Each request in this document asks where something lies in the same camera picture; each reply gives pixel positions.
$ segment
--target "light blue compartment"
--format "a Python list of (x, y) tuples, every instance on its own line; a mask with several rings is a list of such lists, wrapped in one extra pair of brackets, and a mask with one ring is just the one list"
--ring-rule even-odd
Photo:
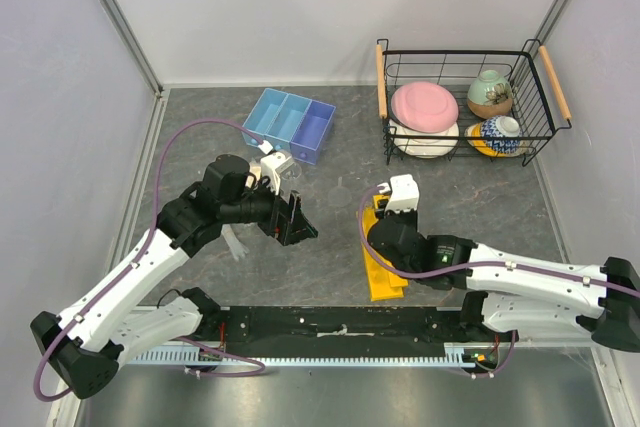
[(310, 104), (310, 99), (287, 94), (266, 135), (266, 139), (271, 142), (274, 149), (291, 152), (291, 139), (296, 134)]
[[(262, 95), (253, 107), (253, 110), (245, 120), (243, 127), (255, 134), (258, 134), (261, 138), (265, 138), (267, 131), (271, 124), (278, 115), (278, 111), (283, 102), (287, 98), (286, 92), (281, 92), (274, 89), (264, 89)], [(252, 139), (247, 134), (242, 134), (247, 144), (257, 146), (258, 142)]]
[(291, 154), (294, 158), (315, 165), (320, 149), (333, 123), (333, 105), (311, 101), (309, 109), (291, 140)]

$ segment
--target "white wall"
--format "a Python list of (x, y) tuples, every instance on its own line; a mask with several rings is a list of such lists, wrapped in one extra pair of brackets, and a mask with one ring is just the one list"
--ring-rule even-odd
[[(639, 35), (639, 0), (571, 0), (547, 43), (575, 127), (541, 158), (574, 262), (640, 267)], [(640, 355), (623, 357), (638, 400)]]
[(98, 0), (0, 6), (0, 425), (35, 427), (29, 323), (104, 273), (153, 98)]
[(118, 0), (166, 83), (374, 79), (373, 45), (518, 48), (553, 0)]

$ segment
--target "basket handle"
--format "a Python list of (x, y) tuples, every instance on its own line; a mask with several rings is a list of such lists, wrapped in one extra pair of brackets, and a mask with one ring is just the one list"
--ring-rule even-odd
[(571, 120), (571, 111), (569, 110), (569, 105), (567, 105), (567, 99), (564, 97), (564, 92), (562, 92), (562, 87), (560, 87), (560, 81), (558, 80), (556, 69), (553, 68), (549, 51), (547, 51), (547, 48), (544, 45), (541, 45), (538, 48), (538, 52), (540, 53), (540, 57), (542, 57), (544, 68), (547, 71), (549, 80), (551, 81), (551, 88), (556, 96), (560, 113), (562, 114), (562, 117), (564, 117), (564, 120), (569, 121)]
[(381, 119), (387, 118), (387, 88), (384, 83), (384, 59), (382, 46), (376, 44), (376, 68), (378, 70), (378, 115)]

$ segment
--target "pink bowl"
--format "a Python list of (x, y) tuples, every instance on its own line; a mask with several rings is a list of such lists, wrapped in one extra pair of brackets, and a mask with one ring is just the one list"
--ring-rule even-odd
[(406, 127), (427, 134), (447, 130), (458, 120), (456, 99), (447, 89), (431, 82), (400, 87), (391, 98), (391, 109)]

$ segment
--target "wire rack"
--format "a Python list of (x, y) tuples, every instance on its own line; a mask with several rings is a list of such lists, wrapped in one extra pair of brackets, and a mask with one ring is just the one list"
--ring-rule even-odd
[[(558, 109), (563, 119), (557, 125), (549, 108), (549, 102), (542, 87), (533, 58), (529, 52), (538, 47), (551, 86), (556, 95)], [(489, 156), (491, 160), (519, 159), (525, 166), (538, 155), (554, 135), (563, 129), (571, 128), (571, 112), (566, 104), (562, 89), (553, 69), (553, 64), (544, 46), (537, 39), (529, 39), (520, 51), (503, 50), (390, 50), (388, 39), (377, 42), (378, 63), (378, 102), (384, 135), (384, 154), (389, 164), (394, 156), (403, 158), (407, 154), (419, 157)], [(470, 128), (483, 119), (477, 117), (467, 106), (469, 86), (484, 70), (496, 70), (511, 85), (513, 106), (511, 115), (520, 124), (521, 135), (514, 138), (519, 148), (516, 153), (506, 157), (488, 149), (478, 150), (472, 143), (499, 140), (498, 137), (472, 136)], [(449, 90), (459, 107), (457, 137), (430, 134), (403, 135), (397, 125), (401, 122), (393, 114), (391, 98), (402, 85), (429, 81)], [(442, 142), (449, 141), (453, 146), (444, 155)]]

